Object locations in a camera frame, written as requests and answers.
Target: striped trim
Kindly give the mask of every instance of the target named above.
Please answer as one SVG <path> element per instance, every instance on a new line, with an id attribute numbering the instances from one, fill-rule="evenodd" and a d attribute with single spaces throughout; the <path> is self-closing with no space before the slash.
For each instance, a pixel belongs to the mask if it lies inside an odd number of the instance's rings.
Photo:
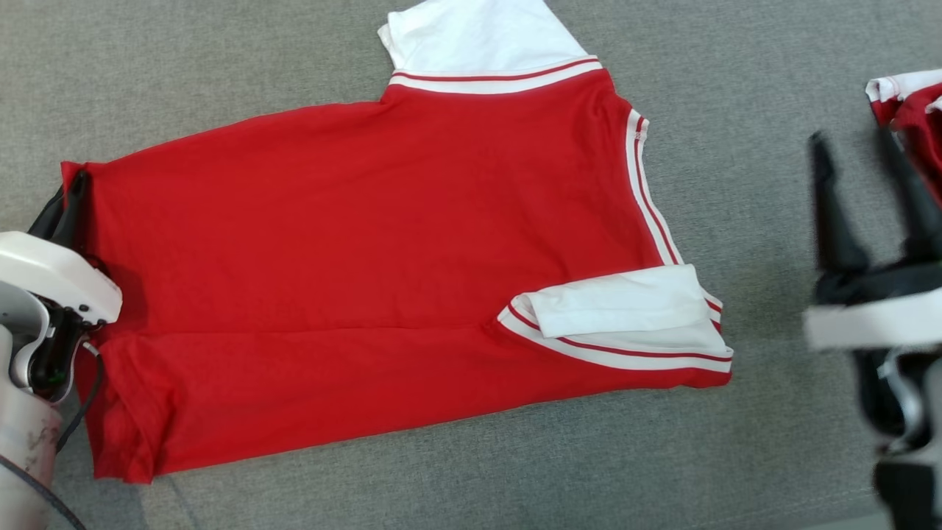
<path id="1" fill-rule="evenodd" d="M 593 70 L 602 70 L 602 65 L 596 56 L 586 56 L 537 69 L 512 72 L 428 73 L 396 70 L 389 84 L 445 93 L 502 94 L 544 87 Z"/>
<path id="2" fill-rule="evenodd" d="M 560 337 L 547 339 L 536 324 L 536 316 L 529 311 L 521 299 L 513 302 L 497 316 L 497 320 L 516 335 L 531 340 L 555 352 L 577 359 L 617 368 L 621 370 L 664 371 L 696 368 L 711 372 L 729 373 L 732 367 L 732 350 L 724 356 L 681 351 L 672 348 L 640 346 L 627 350 L 603 344 L 590 344 Z"/>
<path id="3" fill-rule="evenodd" d="M 648 124 L 649 122 L 637 110 L 631 109 L 628 114 L 628 126 L 625 134 L 628 181 L 631 184 L 631 193 L 642 211 L 644 221 L 647 223 L 654 244 L 658 248 L 661 261 L 664 265 L 683 265 L 684 259 L 680 256 L 680 251 L 677 250 L 677 246 L 674 244 L 671 229 L 667 226 L 667 221 L 664 220 L 664 216 L 661 215 L 660 210 L 651 199 L 647 176 L 644 174 L 642 156 L 644 155 L 644 141 L 647 139 Z M 723 313 L 723 302 L 706 290 L 704 290 L 704 298 L 710 308 L 710 320 L 719 324 Z"/>

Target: red and white cloth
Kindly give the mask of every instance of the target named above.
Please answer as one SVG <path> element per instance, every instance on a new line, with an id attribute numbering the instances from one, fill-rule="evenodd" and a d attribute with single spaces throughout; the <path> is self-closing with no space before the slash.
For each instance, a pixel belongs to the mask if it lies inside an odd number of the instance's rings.
<path id="1" fill-rule="evenodd" d="M 729 380 L 648 123 L 542 0 L 429 0 L 380 37 L 380 101 L 63 165 L 92 176 L 87 248 L 124 293 L 96 476 Z"/>
<path id="2" fill-rule="evenodd" d="M 872 79 L 866 92 L 877 123 L 904 133 L 907 154 L 942 204 L 942 69 Z"/>

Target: robotic arm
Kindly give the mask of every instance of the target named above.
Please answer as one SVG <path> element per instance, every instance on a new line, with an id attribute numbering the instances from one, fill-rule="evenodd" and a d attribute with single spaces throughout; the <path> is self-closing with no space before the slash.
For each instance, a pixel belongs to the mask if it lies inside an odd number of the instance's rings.
<path id="1" fill-rule="evenodd" d="M 78 349 L 95 352 L 87 333 L 115 322 L 121 311 L 121 290 L 76 252 L 88 188 L 89 176 L 78 175 L 28 233 L 0 233 L 0 367 L 8 367 L 0 372 L 4 528 L 44 528 L 46 501 L 68 512 L 48 488 L 56 452 L 89 403 L 62 435 L 56 407 L 72 387 Z"/>
<path id="2" fill-rule="evenodd" d="M 874 487 L 897 530 L 932 530 L 942 516 L 942 210 L 904 155 L 905 139 L 881 135 L 904 256 L 871 266 L 837 200 L 827 144 L 811 137 L 822 274 L 804 329 L 812 349 L 852 352 L 863 411 L 884 439 Z"/>

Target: red stripe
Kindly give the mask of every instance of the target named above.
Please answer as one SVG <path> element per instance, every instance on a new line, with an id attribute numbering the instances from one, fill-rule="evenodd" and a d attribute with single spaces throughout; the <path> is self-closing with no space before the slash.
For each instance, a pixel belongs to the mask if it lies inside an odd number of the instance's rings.
<path id="1" fill-rule="evenodd" d="M 507 309 L 509 309 L 511 314 L 514 317 L 516 317 L 517 320 L 519 320 L 520 322 L 532 327 L 533 329 L 537 331 L 540 330 L 539 325 L 537 325 L 536 323 L 532 323 L 528 318 L 520 314 L 513 307 L 513 305 L 507 306 Z M 675 353 L 668 353 L 668 354 L 656 354 L 656 353 L 651 353 L 651 352 L 635 352 L 632 350 L 619 350 L 618 348 L 609 348 L 607 346 L 596 346 L 594 344 L 585 344 L 582 342 L 576 342 L 575 340 L 570 340 L 570 339 L 567 339 L 566 337 L 559 337 L 559 338 L 556 338 L 556 340 L 558 340 L 559 342 L 563 342 L 565 344 L 569 344 L 570 346 L 576 346 L 576 348 L 585 348 L 586 350 L 607 352 L 610 354 L 618 354 L 620 356 L 651 357 L 651 358 L 697 357 L 697 358 L 702 358 L 702 359 L 707 359 L 707 360 L 717 360 L 721 362 L 730 362 L 732 360 L 729 357 L 709 356 L 707 354 L 695 354 L 693 352 L 675 352 Z"/>
<path id="2" fill-rule="evenodd" d="M 677 256 L 674 255 L 674 248 L 671 245 L 671 240 L 667 237 L 667 231 L 665 231 L 664 227 L 660 225 L 658 216 L 655 215 L 654 209 L 651 207 L 651 203 L 648 201 L 647 193 L 644 192 L 644 183 L 642 181 L 642 160 L 638 156 L 639 146 L 641 145 L 641 132 L 643 124 L 644 118 L 640 118 L 638 120 L 638 129 L 635 130 L 635 171 L 638 174 L 638 190 L 642 194 L 644 205 L 648 208 L 648 213 L 651 215 L 651 219 L 653 219 L 654 224 L 658 226 L 658 231 L 660 232 L 660 236 L 664 239 L 664 246 L 667 247 L 668 254 L 671 255 L 671 259 L 674 261 L 673 263 L 665 263 L 665 265 L 676 265 L 679 263 L 679 261 L 677 260 Z"/>
<path id="3" fill-rule="evenodd" d="M 563 64 L 562 66 L 557 66 L 556 68 L 550 68 L 549 70 L 543 70 L 541 72 L 535 72 L 533 74 L 520 74 L 520 75 L 470 75 L 467 77 L 438 77 L 435 75 L 415 75 L 407 74 L 405 72 L 395 72 L 393 77 L 397 75 L 401 77 L 408 77 L 410 79 L 416 79 L 419 81 L 518 81 L 520 79 L 530 79 L 531 77 L 539 77 L 540 75 L 552 74 L 560 70 L 565 70 L 567 68 L 572 68 L 578 64 L 585 64 L 587 62 L 598 62 L 597 58 L 584 58 L 583 60 L 578 60 L 576 62 L 571 62 L 569 64 Z"/>

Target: black cable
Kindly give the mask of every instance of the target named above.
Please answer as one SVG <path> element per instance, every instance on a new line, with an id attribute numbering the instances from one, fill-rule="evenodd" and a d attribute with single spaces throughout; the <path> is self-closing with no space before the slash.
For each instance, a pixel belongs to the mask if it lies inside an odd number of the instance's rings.
<path id="1" fill-rule="evenodd" d="M 65 442 L 69 441 L 69 436 L 75 432 L 75 429 L 78 428 L 78 424 L 82 422 L 82 418 L 85 417 L 85 414 L 89 411 L 91 402 L 94 401 L 95 396 L 98 395 L 98 388 L 102 386 L 102 380 L 105 378 L 105 362 L 102 360 L 102 356 L 98 353 L 98 350 L 91 345 L 90 342 L 83 342 L 82 346 L 85 346 L 93 355 L 95 355 L 95 362 L 98 365 L 98 372 L 95 374 L 95 382 L 91 385 L 91 391 L 89 392 L 89 398 L 85 400 L 85 403 L 78 408 L 78 412 L 75 413 L 75 416 L 72 418 L 72 421 L 69 422 L 69 426 L 62 431 L 62 434 L 59 435 L 59 439 L 56 442 L 56 453 L 62 451 L 62 448 L 65 447 Z"/>
<path id="2" fill-rule="evenodd" d="M 23 468 L 21 468 L 20 466 L 17 466 L 13 462 L 11 462 L 9 458 L 3 455 L 0 455 L 0 465 L 7 468 L 11 473 L 23 479 L 24 482 L 26 482 L 43 499 L 45 499 L 50 505 L 52 505 L 53 508 L 55 508 L 57 512 L 62 514 L 62 517 L 64 517 L 65 520 L 68 521 L 75 530 L 88 530 L 85 527 L 85 525 L 82 524 L 82 522 L 78 520 L 77 517 L 75 517 L 75 514 L 72 513 L 69 507 L 66 506 L 65 503 L 63 503 L 58 497 L 56 497 L 56 495 L 52 491 L 50 491 L 49 488 L 44 486 L 42 482 L 33 478 L 33 475 L 29 474 Z"/>

